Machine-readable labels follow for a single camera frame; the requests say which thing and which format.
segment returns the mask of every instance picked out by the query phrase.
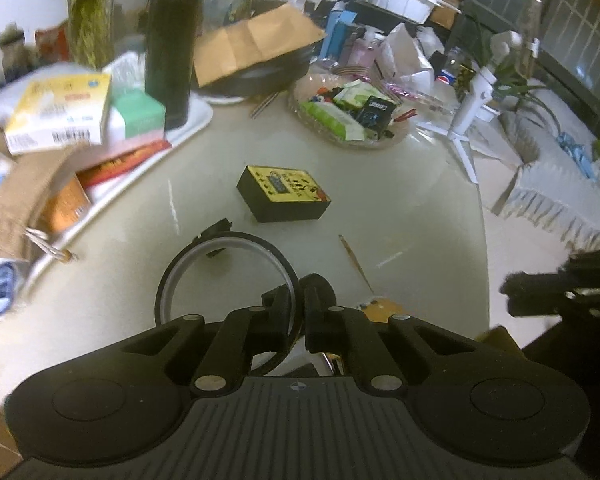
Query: white table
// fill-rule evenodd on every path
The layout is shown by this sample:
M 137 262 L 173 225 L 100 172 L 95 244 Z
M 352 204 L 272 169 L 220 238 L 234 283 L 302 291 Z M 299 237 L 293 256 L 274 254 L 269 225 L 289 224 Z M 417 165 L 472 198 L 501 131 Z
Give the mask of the white table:
M 445 140 L 412 136 L 390 150 L 347 150 L 307 130 L 282 99 L 257 120 L 248 110 L 217 107 L 210 126 L 149 170 L 74 240 L 70 249 L 78 261 L 53 264 L 30 296 L 0 317 L 0 404 L 27 376 L 151 328 L 164 269 L 224 217 L 234 230 L 276 245 L 298 276 L 325 276 L 343 306 L 372 293 L 339 234 L 375 294 L 466 336 L 488 328 L 478 188 Z M 319 220 L 258 224 L 235 188 L 247 164 L 307 170 L 333 203 Z M 196 263 L 199 271 L 187 274 L 182 292 L 176 291 L 174 313 L 217 320 L 253 304 L 272 274 L 261 276 L 256 265 L 228 270 L 249 257 Z M 226 276 L 237 278 L 227 284 Z M 190 298 L 199 301 L 189 306 Z

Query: pink soap bottle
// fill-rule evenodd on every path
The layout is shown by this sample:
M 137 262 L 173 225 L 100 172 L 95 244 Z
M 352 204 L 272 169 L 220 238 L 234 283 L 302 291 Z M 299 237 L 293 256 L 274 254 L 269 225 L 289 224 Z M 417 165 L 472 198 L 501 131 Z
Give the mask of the pink soap bottle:
M 347 64 L 370 68 L 376 60 L 383 36 L 379 34 L 379 29 L 370 27 L 369 25 L 365 25 L 365 27 L 365 37 L 354 41 Z

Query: black thermos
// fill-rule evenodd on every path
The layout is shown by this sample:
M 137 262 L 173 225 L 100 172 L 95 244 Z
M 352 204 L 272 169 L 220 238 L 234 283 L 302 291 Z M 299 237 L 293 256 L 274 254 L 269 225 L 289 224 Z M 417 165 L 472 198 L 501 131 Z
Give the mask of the black thermos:
M 187 122 L 202 0 L 150 0 L 144 91 L 166 108 L 165 129 Z

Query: black box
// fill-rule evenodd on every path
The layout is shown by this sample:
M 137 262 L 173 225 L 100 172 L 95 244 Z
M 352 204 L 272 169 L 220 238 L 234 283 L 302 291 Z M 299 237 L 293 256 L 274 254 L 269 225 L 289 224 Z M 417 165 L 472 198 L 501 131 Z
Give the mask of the black box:
M 315 220 L 331 200 L 303 170 L 247 166 L 238 191 L 258 222 Z

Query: bottle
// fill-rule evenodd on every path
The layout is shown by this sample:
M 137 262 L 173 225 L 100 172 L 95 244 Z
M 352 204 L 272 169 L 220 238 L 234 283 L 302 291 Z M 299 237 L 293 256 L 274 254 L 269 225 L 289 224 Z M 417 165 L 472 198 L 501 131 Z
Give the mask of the bottle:
M 445 67 L 440 72 L 437 80 L 453 85 L 460 72 L 460 66 L 462 65 L 463 59 L 464 55 L 462 54 L 462 50 L 456 46 L 453 47 L 446 55 Z
M 353 44 L 356 40 L 362 38 L 365 35 L 365 31 L 366 29 L 364 25 L 357 25 L 355 23 L 347 25 L 345 40 L 342 45 L 340 57 L 338 58 L 338 63 L 340 63 L 341 65 L 346 65 L 349 63 L 349 57 L 351 56 L 351 51 L 353 50 Z
M 5 83 L 27 75 L 32 67 L 29 53 L 24 45 L 24 31 L 15 23 L 10 23 L 0 34 L 0 52 L 2 54 L 2 76 Z
M 150 0 L 144 91 L 166 108 L 165 130 L 187 122 L 202 0 Z
M 376 56 L 382 40 L 378 38 L 379 29 L 371 26 L 366 26 L 366 32 L 363 38 L 358 38 L 353 43 L 353 49 L 349 56 L 347 64 L 366 66 L 370 68 Z

